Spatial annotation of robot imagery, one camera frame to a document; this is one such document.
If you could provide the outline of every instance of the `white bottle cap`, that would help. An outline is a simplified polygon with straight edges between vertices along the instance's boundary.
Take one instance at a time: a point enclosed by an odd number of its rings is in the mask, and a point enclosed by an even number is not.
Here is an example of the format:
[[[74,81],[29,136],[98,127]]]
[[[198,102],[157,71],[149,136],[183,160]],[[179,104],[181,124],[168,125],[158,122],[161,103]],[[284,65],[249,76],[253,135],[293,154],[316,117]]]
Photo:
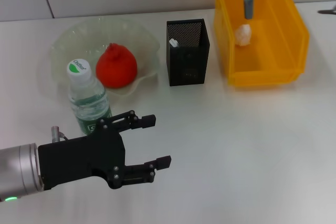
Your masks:
[[[72,60],[67,66],[67,73],[73,84],[84,84],[92,76],[89,63],[83,59]]]

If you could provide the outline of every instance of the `yellow storage box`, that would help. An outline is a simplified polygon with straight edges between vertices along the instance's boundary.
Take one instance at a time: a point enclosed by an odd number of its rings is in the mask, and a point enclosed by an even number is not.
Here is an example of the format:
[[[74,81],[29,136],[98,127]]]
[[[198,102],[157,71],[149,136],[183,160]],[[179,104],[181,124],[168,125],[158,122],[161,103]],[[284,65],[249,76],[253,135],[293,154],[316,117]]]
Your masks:
[[[216,0],[215,33],[228,83],[237,87],[290,83],[305,70],[309,33],[292,0],[254,0],[244,18],[243,0]],[[250,45],[235,45],[234,31],[250,24]]]

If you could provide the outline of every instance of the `white table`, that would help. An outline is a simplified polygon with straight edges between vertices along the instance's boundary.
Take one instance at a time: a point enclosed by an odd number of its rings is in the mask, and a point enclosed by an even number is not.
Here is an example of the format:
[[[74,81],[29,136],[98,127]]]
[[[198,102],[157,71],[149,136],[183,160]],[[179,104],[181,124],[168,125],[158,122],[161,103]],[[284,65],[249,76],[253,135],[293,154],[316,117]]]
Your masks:
[[[93,177],[3,202],[0,223],[336,223],[336,16],[317,14],[334,5],[297,5],[311,34],[306,73],[259,91],[236,91],[223,79],[213,10],[124,15],[161,43],[158,78],[111,98],[114,114],[157,117],[154,128],[122,133],[126,164],[171,155],[171,167],[152,184],[111,190]],[[211,42],[205,84],[171,88],[165,22],[192,18],[205,19]],[[85,19],[0,23],[0,148],[49,143],[53,125],[80,136],[47,54]]]

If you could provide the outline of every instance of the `pen holder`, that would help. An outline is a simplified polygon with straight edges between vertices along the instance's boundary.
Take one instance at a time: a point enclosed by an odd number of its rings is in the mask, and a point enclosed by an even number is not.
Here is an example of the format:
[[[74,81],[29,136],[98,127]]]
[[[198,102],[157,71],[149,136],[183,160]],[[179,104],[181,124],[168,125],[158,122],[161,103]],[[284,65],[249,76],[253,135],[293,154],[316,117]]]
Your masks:
[[[167,69],[170,86],[203,84],[209,47],[204,19],[168,21]]]

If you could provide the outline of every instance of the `water bottle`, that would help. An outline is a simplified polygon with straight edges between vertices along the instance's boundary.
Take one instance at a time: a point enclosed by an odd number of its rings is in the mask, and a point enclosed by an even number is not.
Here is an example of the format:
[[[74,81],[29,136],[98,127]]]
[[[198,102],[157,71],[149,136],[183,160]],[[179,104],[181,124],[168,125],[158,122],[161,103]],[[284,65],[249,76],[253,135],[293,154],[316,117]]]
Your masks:
[[[69,100],[84,134],[95,130],[96,121],[112,116],[110,103],[101,82],[92,74],[89,63],[83,59],[71,61],[67,66],[70,79]]]

